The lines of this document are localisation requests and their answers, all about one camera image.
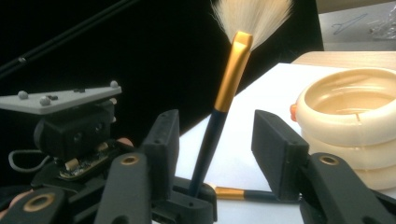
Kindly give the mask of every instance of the wooden table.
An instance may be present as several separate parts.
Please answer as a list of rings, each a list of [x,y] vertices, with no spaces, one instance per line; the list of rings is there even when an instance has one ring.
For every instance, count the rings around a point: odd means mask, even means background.
[[[312,51],[293,63],[329,67],[381,67],[396,70],[396,51]]]

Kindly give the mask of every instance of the black background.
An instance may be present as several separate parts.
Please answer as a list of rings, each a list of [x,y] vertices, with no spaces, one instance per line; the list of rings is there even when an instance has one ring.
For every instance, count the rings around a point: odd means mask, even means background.
[[[0,64],[115,3],[3,0]],[[0,74],[0,95],[103,87],[117,80],[123,93],[117,96],[112,135],[139,145],[163,111],[179,110],[181,133],[211,112],[229,49],[210,0],[141,0],[38,59],[27,59],[20,69]],[[291,18],[252,52],[239,90],[275,64],[290,63],[312,50],[323,50],[315,0],[295,0]],[[7,154],[35,147],[38,119],[0,110],[1,185],[30,178],[10,170]]]

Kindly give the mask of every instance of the black mechanical part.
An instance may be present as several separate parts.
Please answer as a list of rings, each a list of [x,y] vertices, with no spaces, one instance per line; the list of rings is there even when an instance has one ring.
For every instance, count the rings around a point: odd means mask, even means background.
[[[106,140],[111,148],[111,160],[93,168],[88,175],[75,179],[60,178],[63,167],[50,163],[35,176],[32,187],[63,190],[68,199],[69,220],[73,224],[93,223],[96,217],[97,223],[107,220],[102,216],[117,223],[143,224],[147,223],[147,217],[161,223],[213,223],[217,220],[216,192],[204,185],[201,196],[192,198],[187,195],[190,180],[175,180],[178,123],[177,110],[164,112],[153,124],[141,147],[130,147],[112,139]],[[139,168],[135,170],[129,167],[131,169],[127,171],[117,163],[131,153],[147,158],[146,165],[139,164]],[[117,165],[109,168],[109,161]],[[138,215],[144,214],[142,217],[130,213],[132,204],[139,204],[140,210],[134,211],[139,211]]]
[[[146,156],[127,153],[117,157],[111,164],[94,223],[151,223],[150,194]]]
[[[349,165],[339,157],[327,153],[313,154],[309,163],[301,167],[304,182],[300,191],[312,209],[304,209],[309,218],[321,214],[329,224],[396,223],[375,195],[361,182]]]
[[[178,111],[169,110],[157,118],[140,148],[148,157],[153,201],[170,197],[179,152],[178,141]]]
[[[395,200],[368,189],[344,160],[327,153],[309,156],[301,136],[271,113],[256,111],[254,122],[256,160],[279,200],[302,193],[304,223],[396,223]]]
[[[0,211],[8,209],[16,196],[30,189],[29,185],[0,187]]]
[[[17,201],[0,220],[0,223],[70,223],[67,205],[66,194],[61,189],[39,189]]]
[[[170,200],[154,202],[153,220],[164,224],[204,224],[213,223],[211,203],[191,196],[172,192]]]
[[[251,149],[275,196],[298,201],[299,167],[308,160],[308,144],[275,114],[256,110]]]
[[[190,183],[191,181],[189,179],[176,176],[173,191],[188,195]],[[197,198],[211,204],[213,208],[213,221],[218,221],[218,200],[216,196],[216,191],[212,187],[204,183],[200,187]]]
[[[69,108],[44,117],[35,128],[35,144],[63,162],[91,153],[110,138],[114,105],[110,101]]]

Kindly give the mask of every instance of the stacked rings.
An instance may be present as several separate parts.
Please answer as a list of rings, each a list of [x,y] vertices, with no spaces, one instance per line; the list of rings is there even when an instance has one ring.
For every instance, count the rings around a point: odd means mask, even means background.
[[[324,77],[297,100],[310,153],[343,158],[371,189],[396,187],[396,72],[351,69]]]

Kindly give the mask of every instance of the gold ferrule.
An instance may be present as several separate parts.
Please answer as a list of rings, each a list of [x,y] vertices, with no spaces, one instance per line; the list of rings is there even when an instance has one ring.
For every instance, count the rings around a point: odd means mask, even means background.
[[[218,199],[245,200],[244,191],[242,189],[216,187],[215,191]]]
[[[248,63],[252,44],[253,36],[243,32],[236,33],[233,38],[230,57],[215,102],[215,109],[218,111],[228,112],[230,110],[239,81]]]

